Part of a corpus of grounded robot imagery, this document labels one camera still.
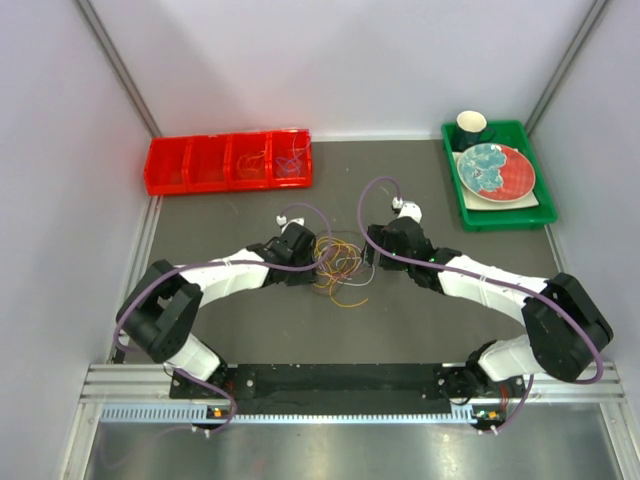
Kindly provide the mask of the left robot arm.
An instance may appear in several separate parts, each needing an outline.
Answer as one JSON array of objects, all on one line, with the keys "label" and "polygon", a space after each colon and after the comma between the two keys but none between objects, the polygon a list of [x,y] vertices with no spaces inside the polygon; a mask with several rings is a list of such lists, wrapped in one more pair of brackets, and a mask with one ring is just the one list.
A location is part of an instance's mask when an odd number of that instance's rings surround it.
[{"label": "left robot arm", "polygon": [[158,260],[126,298],[116,322],[153,362],[187,373],[203,395],[216,396],[226,387],[227,363],[192,333],[199,309],[242,291],[313,283],[314,248],[315,234],[303,219],[294,219],[268,242],[196,268]]}]

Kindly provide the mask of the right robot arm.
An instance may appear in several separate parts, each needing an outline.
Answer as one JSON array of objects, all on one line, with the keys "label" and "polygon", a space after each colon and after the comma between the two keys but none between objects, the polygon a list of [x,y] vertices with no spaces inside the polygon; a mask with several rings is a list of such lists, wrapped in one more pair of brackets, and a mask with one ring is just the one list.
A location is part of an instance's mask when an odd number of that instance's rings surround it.
[{"label": "right robot arm", "polygon": [[590,380],[600,380],[601,352],[613,331],[574,276],[527,277],[454,249],[436,248],[420,225],[421,210],[415,203],[396,198],[393,211],[390,223],[362,229],[366,262],[403,271],[421,288],[477,303],[525,328],[518,337],[490,341],[470,354],[460,372],[474,393],[487,396],[505,380],[539,373],[580,383],[590,364],[596,366]]}]

